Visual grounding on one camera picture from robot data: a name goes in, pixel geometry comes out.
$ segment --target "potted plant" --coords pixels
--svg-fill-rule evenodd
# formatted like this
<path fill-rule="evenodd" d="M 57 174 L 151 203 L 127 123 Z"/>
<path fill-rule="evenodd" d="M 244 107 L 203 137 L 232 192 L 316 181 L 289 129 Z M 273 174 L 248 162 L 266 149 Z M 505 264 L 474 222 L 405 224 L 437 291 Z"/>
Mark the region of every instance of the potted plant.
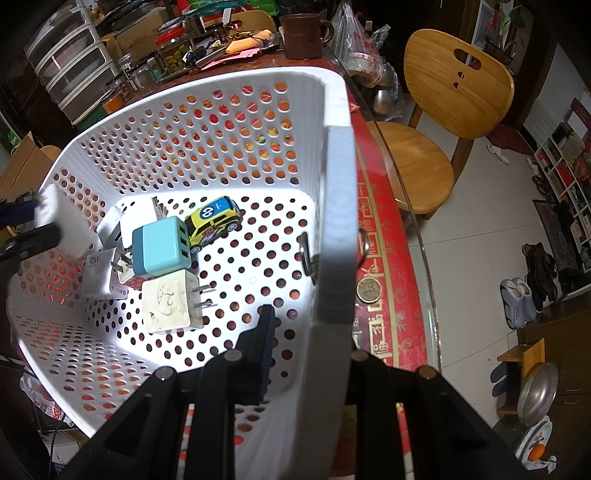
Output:
<path fill-rule="evenodd" d="M 507 53 L 510 46 L 518 42 L 524 48 L 521 38 L 516 38 L 510 42 L 503 41 L 503 37 L 510 26 L 517 29 L 525 27 L 525 21 L 519 11 L 520 8 L 521 5 L 517 5 L 517 7 L 505 13 L 500 3 L 497 3 L 494 17 L 486 25 L 484 52 L 500 61 L 505 67 L 508 67 L 511 60 L 513 60 L 513 57 Z"/>

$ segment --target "yellow toy car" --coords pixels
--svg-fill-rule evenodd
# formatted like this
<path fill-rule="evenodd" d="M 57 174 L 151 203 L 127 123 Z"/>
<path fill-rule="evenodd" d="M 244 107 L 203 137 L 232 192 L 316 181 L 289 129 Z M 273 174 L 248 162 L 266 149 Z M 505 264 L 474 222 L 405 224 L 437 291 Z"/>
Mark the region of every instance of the yellow toy car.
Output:
<path fill-rule="evenodd" d="M 224 232 L 236 230 L 241 220 L 240 208 L 236 202 L 226 196 L 195 210 L 185 218 L 191 254 L 198 254 L 203 247 L 212 244 Z"/>

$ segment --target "doormat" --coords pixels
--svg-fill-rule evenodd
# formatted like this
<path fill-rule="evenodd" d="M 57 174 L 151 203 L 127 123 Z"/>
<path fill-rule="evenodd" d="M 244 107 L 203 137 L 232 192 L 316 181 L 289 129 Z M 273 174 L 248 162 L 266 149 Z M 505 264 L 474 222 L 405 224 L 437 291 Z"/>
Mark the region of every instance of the doormat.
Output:
<path fill-rule="evenodd" d="M 534 154 L 534 151 L 531 149 L 525 139 L 513 127 L 498 125 L 486 137 L 488 141 L 496 147 L 513 150 L 517 153 L 523 153 L 524 155 Z"/>
<path fill-rule="evenodd" d="M 577 264 L 576 252 L 574 250 L 572 241 L 567 239 L 560 226 L 558 214 L 554 211 L 556 203 L 546 202 L 545 200 L 532 200 L 534 202 L 535 209 L 538 211 L 550 248 L 552 249 L 552 255 L 556 260 L 557 271 L 564 270 L 565 268 L 579 269 Z"/>

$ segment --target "cable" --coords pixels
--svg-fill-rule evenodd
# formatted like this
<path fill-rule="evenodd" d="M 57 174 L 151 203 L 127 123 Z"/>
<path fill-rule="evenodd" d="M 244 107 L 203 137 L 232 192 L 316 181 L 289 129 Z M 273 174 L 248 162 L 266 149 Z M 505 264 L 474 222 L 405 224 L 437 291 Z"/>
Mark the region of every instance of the cable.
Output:
<path fill-rule="evenodd" d="M 61 424 L 53 431 L 53 437 L 51 438 L 51 448 L 49 450 L 49 467 L 47 469 L 47 480 L 51 480 L 51 467 L 53 466 L 53 445 L 56 442 L 57 431 L 61 428 Z"/>

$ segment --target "red rug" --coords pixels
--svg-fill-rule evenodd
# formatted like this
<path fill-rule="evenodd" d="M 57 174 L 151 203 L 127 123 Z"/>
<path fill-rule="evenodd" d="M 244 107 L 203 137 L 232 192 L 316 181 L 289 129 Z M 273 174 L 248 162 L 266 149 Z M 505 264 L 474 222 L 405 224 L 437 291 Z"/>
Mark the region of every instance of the red rug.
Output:
<path fill-rule="evenodd" d="M 487 136 L 487 139 L 494 146 L 499 148 L 506 148 L 524 155 L 533 155 L 534 151 L 521 136 L 521 134 L 513 127 L 506 127 L 499 125 Z"/>

